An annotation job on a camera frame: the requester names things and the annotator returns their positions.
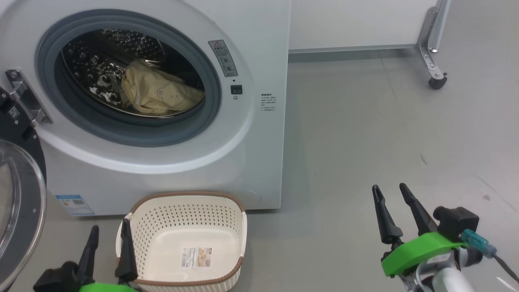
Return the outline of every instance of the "plastic basket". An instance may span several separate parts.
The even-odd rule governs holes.
[[[247,216],[234,197],[179,192],[146,197],[130,221],[139,277],[149,292],[228,291],[238,280],[247,241]],[[120,257],[120,233],[116,255]]]

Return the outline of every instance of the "front-loading washing machine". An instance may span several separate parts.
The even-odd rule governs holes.
[[[1,98],[29,116],[24,139],[41,140],[47,188],[72,215],[177,190],[280,207],[290,0],[11,0],[0,13]],[[128,104],[136,60],[199,98]],[[16,123],[12,105],[0,110]]]

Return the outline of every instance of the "beige cloth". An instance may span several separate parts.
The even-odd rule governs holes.
[[[168,114],[184,111],[198,104],[204,91],[184,84],[176,76],[150,67],[144,60],[135,60],[126,67],[122,78],[123,105],[147,114]]]

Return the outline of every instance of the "yellow fabric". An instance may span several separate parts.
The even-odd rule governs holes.
[[[168,114],[184,111],[198,104],[204,91],[184,84],[183,80],[150,67],[144,60],[135,60],[122,78],[123,105],[146,114]]]

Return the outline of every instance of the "white board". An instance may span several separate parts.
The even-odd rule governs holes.
[[[414,45],[436,0],[292,0],[290,52]]]

